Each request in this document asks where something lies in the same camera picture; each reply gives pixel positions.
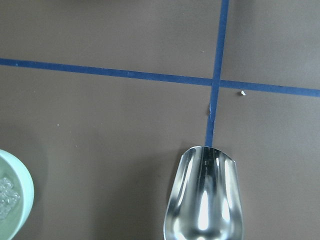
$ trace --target light green bowl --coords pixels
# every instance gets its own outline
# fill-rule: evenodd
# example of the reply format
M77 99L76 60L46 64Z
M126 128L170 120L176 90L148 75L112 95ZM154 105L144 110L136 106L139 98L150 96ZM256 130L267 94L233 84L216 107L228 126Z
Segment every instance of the light green bowl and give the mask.
M34 183L26 166L12 154L0 149L0 179L7 177L20 199L8 216L0 221L0 240L11 240L29 216L34 202Z

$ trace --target mint green bowl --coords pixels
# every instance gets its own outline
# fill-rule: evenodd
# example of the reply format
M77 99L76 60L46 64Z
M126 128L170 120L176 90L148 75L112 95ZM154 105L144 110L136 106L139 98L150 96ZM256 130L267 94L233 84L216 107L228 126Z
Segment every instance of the mint green bowl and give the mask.
M8 216L0 221L0 240L11 240L26 222L34 202L34 183L26 166L12 154L0 149L0 179L7 177L20 199Z

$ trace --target vertical blue line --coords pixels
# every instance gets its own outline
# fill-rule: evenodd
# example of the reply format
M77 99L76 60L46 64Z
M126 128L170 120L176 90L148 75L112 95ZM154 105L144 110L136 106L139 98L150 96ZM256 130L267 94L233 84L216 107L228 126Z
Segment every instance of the vertical blue line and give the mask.
M220 80L221 80L222 60L223 60L224 47L225 47L228 8L229 8L229 0L222 0L218 36L216 41L212 86L211 86L211 96L210 96L210 105L209 105L210 112L208 116L208 121L206 126L206 136L205 136L205 145L208 147L211 147L214 141L215 121L216 121L216 112L217 112L217 104L218 104L219 86L220 86Z

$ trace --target gray surface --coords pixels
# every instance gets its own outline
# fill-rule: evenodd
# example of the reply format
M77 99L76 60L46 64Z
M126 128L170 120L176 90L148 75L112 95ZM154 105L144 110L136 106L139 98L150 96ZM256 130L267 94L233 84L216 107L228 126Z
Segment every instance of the gray surface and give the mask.
M0 57L211 78L220 5L1 1Z
M320 89L320 1L230 1L222 79Z
M320 98L222 88L214 146L237 163L246 240L318 239Z
M210 88L0 66L0 148L35 201L15 240L163 238L181 154L205 141Z

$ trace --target silver scoop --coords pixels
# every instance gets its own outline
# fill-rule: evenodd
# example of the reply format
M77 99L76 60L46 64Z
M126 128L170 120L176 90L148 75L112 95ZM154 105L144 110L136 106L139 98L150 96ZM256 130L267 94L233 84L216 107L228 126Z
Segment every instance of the silver scoop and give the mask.
M182 155L163 234L165 240L243 240L235 161L207 146L192 147Z

